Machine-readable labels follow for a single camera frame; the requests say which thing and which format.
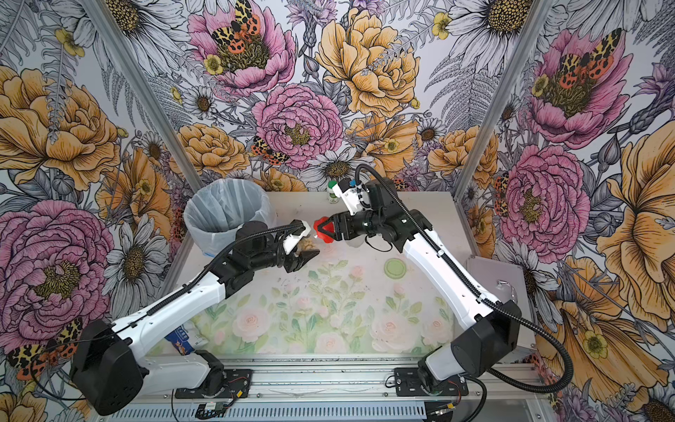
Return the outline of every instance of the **pink peony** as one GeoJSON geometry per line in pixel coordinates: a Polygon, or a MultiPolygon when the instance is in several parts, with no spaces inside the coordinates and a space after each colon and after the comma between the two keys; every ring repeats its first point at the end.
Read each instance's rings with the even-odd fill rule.
{"type": "Polygon", "coordinates": [[[564,142],[571,149],[588,145],[619,116],[628,95],[620,95],[626,81],[632,55],[623,57],[625,32],[620,35],[613,63],[600,78],[579,77],[571,88],[560,85],[563,72],[560,58],[575,54],[583,57],[594,50],[601,40],[591,41],[591,35],[579,38],[577,33],[564,30],[551,44],[535,70],[532,96],[525,105],[523,117],[534,132],[553,143],[564,142]]]}
{"type": "MultiPolygon", "coordinates": [[[[245,45],[248,50],[239,54],[219,48],[211,37],[217,29],[232,26],[235,7],[231,7],[228,13],[218,7],[215,16],[188,17],[190,43],[197,47],[192,50],[195,60],[207,61],[209,68],[205,68],[205,75],[213,75],[224,93],[241,97],[288,82],[293,77],[296,60],[296,44],[291,31],[281,30],[269,7],[261,11],[254,1],[251,0],[250,4],[253,13],[260,18],[260,34],[253,36],[245,45]]],[[[220,92],[215,94],[226,97],[220,92]]]]}
{"type": "Polygon", "coordinates": [[[0,217],[0,346],[44,344],[75,318],[103,315],[113,236],[70,202],[42,201],[0,217]]]}
{"type": "Polygon", "coordinates": [[[591,210],[576,157],[559,145],[542,150],[529,145],[508,177],[504,238],[527,244],[541,262],[564,258],[586,228],[591,210]]]}
{"type": "Polygon", "coordinates": [[[258,136],[274,151],[287,154],[289,167],[304,169],[308,159],[336,150],[342,142],[338,108],[305,86],[278,86],[252,112],[258,136]]]}

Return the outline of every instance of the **trash can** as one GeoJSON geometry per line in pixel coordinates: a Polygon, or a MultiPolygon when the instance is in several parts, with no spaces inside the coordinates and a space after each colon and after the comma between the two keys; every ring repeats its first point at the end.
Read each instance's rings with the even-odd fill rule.
{"type": "Polygon", "coordinates": [[[234,241],[243,223],[255,220],[275,227],[277,213],[260,186],[226,178],[198,190],[185,206],[183,218],[199,249],[214,257],[234,241]]]}

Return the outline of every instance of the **mounting plate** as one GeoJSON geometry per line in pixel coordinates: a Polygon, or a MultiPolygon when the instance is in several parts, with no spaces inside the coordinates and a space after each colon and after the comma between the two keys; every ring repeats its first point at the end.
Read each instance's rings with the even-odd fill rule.
{"type": "Polygon", "coordinates": [[[413,396],[458,396],[459,393],[463,396],[468,395],[468,386],[463,377],[453,375],[448,378],[448,381],[440,385],[441,390],[436,391],[438,394],[428,394],[422,388],[422,381],[417,375],[417,368],[394,368],[394,382],[396,383],[396,396],[398,397],[413,397],[413,396]]]}

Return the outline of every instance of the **green bottle cap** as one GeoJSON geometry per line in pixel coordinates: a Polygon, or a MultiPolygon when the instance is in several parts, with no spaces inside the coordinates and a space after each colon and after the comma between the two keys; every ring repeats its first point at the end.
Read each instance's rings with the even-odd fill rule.
{"type": "Polygon", "coordinates": [[[391,258],[384,263],[384,274],[391,279],[398,280],[403,278],[406,275],[406,271],[406,263],[399,258],[391,258]]]}

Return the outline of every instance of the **floral tablecloth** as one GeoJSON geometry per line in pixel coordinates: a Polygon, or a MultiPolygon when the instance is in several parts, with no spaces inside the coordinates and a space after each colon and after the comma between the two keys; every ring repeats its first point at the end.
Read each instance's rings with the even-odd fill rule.
{"type": "Polygon", "coordinates": [[[204,348],[219,356],[424,355],[453,338],[453,315],[446,302],[396,250],[382,253],[367,244],[354,248],[309,239],[301,247],[317,247],[321,253],[295,273],[257,271],[227,301],[192,319],[209,340],[204,348]],[[389,275],[388,261],[388,268],[395,269],[389,275]]]}

